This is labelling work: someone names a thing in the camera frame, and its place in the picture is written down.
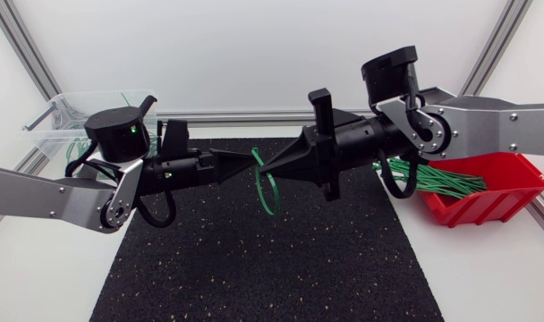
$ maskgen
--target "speckled black mat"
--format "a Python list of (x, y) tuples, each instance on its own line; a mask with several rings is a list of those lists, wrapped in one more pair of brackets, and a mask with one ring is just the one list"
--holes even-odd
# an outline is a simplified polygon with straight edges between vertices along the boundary
[[(267, 160), (289, 141), (190, 146), (258, 146)], [(176, 191), (172, 226), (133, 219), (91, 320), (442, 320), (376, 174), (363, 167), (340, 179), (342, 198), (329, 203), (312, 183), (278, 180), (283, 211), (274, 217), (260, 205), (252, 170)], [(165, 211), (156, 199), (151, 212)]]

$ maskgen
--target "white backdrop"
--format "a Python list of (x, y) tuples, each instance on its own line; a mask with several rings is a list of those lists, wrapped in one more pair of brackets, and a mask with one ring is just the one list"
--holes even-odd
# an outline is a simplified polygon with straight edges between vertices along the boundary
[(14, 169), (33, 148), (19, 133), (44, 108), (46, 101), (0, 29), (0, 167)]
[(153, 89), (160, 111), (367, 108), (361, 65), (415, 45), (458, 93), (506, 0), (14, 0), (63, 91)]

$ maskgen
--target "clear plastic bin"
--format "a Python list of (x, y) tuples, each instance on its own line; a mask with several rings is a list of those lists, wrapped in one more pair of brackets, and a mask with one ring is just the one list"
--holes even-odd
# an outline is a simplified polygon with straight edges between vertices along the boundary
[[(83, 125), (96, 112), (123, 106), (136, 106), (150, 90), (117, 90), (63, 93), (48, 102), (48, 108), (32, 122), (23, 126), (23, 135), (33, 140), (36, 147), (47, 157), (61, 156), (65, 145), (87, 140)], [(144, 118), (149, 133), (157, 132), (157, 113), (153, 105)]]

